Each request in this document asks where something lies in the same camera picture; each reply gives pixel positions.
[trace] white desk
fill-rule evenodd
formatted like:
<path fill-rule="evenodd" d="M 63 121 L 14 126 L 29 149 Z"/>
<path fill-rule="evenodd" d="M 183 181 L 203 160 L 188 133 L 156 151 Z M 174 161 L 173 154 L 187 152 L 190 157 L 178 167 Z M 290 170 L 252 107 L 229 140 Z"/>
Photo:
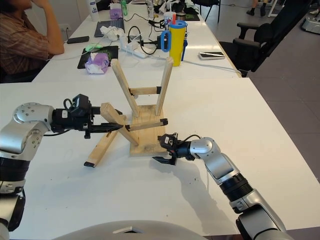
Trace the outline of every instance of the white desk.
<path fill-rule="evenodd" d="M 141 16 L 147 18 L 147 7 L 145 5 L 134 5 L 128 4 L 128 16 L 129 19 L 133 13 L 138 13 Z M 105 21 L 110 19 L 109 11 L 100 12 L 100 20 Z M 220 67 L 232 68 L 232 63 L 228 58 L 221 60 L 206 60 L 201 61 L 198 58 L 198 52 L 219 52 L 221 50 L 219 43 L 213 36 L 212 32 L 206 25 L 206 23 L 201 21 L 189 21 L 187 30 L 188 35 L 188 46 L 185 51 L 184 59 L 192 62 L 216 65 Z M 126 34 L 131 26 L 136 25 L 140 28 L 143 37 L 147 40 L 151 31 L 151 26 L 146 20 L 140 17 L 134 16 L 129 22 L 124 22 L 124 27 Z M 85 69 L 77 69 L 80 57 L 83 49 L 89 43 L 98 43 L 101 38 L 95 38 L 94 33 L 96 30 L 97 23 L 91 21 L 90 16 L 79 26 L 79 28 L 74 32 L 72 37 L 90 36 L 90 41 L 85 43 L 76 44 L 65 44 L 65 53 L 57 55 L 54 57 L 55 60 L 50 61 L 47 66 L 40 72 L 40 74 L 34 79 L 33 82 L 57 82 L 57 81 L 86 81 L 86 80 L 110 80 L 116 79 L 113 70 L 108 69 L 107 73 L 104 75 L 89 75 Z M 152 31 L 151 38 L 153 40 L 157 39 L 159 32 Z M 108 46 L 110 40 L 103 39 L 101 41 L 103 46 Z M 112 45 L 119 45 L 119 41 L 112 43 Z M 156 57 L 168 57 L 169 53 L 165 53 L 160 49 L 154 54 Z M 154 76 L 160 76 L 163 72 L 164 61 L 156 59 L 141 59 L 132 56 L 122 50 L 119 50 L 119 61 L 123 68 L 126 76 L 130 76 L 133 80 L 138 79 L 151 79 Z M 192 65 L 189 63 L 182 63 L 181 66 L 174 67 L 172 70 L 172 79 L 176 81 L 183 81 L 185 79 L 201 79 L 201 78 L 239 78 L 239 74 L 234 71 L 215 69 L 210 67 L 202 67 L 197 65 Z"/>
<path fill-rule="evenodd" d="M 160 82 L 161 76 L 129 79 L 133 88 Z M 0 128 L 22 103 L 61 108 L 79 93 L 94 106 L 111 102 L 130 118 L 115 79 L 14 83 L 0 85 Z M 155 101 L 137 99 L 140 105 Z M 163 109 L 167 133 L 214 138 L 287 229 L 320 226 L 320 185 L 250 79 L 172 79 Z M 26 175 L 26 207 L 12 239 L 46 240 L 119 220 L 165 221 L 203 236 L 238 232 L 237 215 L 201 160 L 170 166 L 129 157 L 129 142 L 118 134 L 98 167 L 84 167 L 100 137 L 85 140 L 83 132 L 71 131 L 43 139 Z"/>

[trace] wall socket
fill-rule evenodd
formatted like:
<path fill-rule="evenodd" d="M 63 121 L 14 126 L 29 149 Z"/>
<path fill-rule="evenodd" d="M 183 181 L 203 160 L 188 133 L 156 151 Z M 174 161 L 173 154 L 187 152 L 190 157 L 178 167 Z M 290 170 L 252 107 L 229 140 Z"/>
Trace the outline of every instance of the wall socket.
<path fill-rule="evenodd" d="M 71 32 L 72 29 L 69 24 L 59 24 L 59 28 L 61 32 L 65 32 L 68 29 L 68 32 Z"/>

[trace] stool leg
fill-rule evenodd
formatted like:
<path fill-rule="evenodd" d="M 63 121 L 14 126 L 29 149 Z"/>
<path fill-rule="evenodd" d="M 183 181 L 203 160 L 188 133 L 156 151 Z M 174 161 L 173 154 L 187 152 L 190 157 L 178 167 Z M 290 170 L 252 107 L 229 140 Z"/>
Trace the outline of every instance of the stool leg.
<path fill-rule="evenodd" d="M 206 18 L 205 18 L 204 21 L 207 21 L 207 18 L 208 18 L 209 14 L 210 14 L 211 9 L 212 9 L 212 6 L 210 7 L 209 12 L 208 12 L 208 14 L 206 15 Z"/>

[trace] man's arm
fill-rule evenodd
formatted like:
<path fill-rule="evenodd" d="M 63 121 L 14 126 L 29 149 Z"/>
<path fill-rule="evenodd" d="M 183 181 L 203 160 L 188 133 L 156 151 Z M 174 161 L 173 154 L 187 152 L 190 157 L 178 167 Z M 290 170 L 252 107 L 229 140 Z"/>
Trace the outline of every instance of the man's arm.
<path fill-rule="evenodd" d="M 32 0 L 39 8 L 42 8 L 46 18 L 46 37 L 48 39 L 48 50 L 50 54 L 57 55 L 65 52 L 62 34 L 48 0 Z"/>

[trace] purple tissue box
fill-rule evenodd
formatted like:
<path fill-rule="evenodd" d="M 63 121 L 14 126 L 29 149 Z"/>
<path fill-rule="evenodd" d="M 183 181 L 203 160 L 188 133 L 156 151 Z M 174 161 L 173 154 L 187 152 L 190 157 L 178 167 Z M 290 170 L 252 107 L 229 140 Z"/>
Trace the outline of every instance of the purple tissue box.
<path fill-rule="evenodd" d="M 97 53 L 94 60 L 91 56 L 85 63 L 85 69 L 89 74 L 105 74 L 109 66 L 109 57 L 107 53 Z"/>
<path fill-rule="evenodd" d="M 121 10 L 121 8 L 110 9 L 110 18 L 111 19 L 122 18 L 122 10 Z"/>

